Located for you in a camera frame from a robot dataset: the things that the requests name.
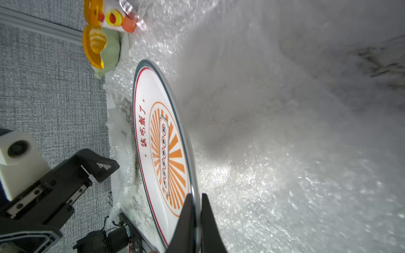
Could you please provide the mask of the bubble-wrapped plate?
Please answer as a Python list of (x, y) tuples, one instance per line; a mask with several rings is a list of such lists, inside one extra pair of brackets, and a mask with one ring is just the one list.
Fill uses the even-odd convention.
[(200, 218), (195, 159), (174, 94), (151, 60), (136, 68), (132, 96), (135, 144), (149, 208), (164, 249), (174, 236), (187, 195)]

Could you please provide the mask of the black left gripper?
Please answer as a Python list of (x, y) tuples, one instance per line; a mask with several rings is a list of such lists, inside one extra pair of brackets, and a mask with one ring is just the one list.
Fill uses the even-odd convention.
[(62, 237), (74, 214), (73, 204), (92, 186), (104, 182), (119, 164), (83, 149), (1, 206), (1, 251), (44, 253)]

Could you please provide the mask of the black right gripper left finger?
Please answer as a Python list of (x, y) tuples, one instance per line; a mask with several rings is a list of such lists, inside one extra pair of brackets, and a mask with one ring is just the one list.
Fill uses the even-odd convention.
[(186, 196), (173, 238), (166, 253), (194, 253), (195, 208), (192, 194)]

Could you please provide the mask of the plate bubble wrap sheet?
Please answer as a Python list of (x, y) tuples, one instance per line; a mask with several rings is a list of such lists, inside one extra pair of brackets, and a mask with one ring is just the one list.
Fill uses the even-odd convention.
[(230, 253), (404, 252), (404, 1), (135, 5)]

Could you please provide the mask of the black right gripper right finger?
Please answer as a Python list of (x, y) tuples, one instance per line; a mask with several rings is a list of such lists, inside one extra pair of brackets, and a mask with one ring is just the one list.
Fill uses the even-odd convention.
[(201, 252), (227, 253), (227, 249), (221, 239), (207, 194), (202, 194), (201, 203)]

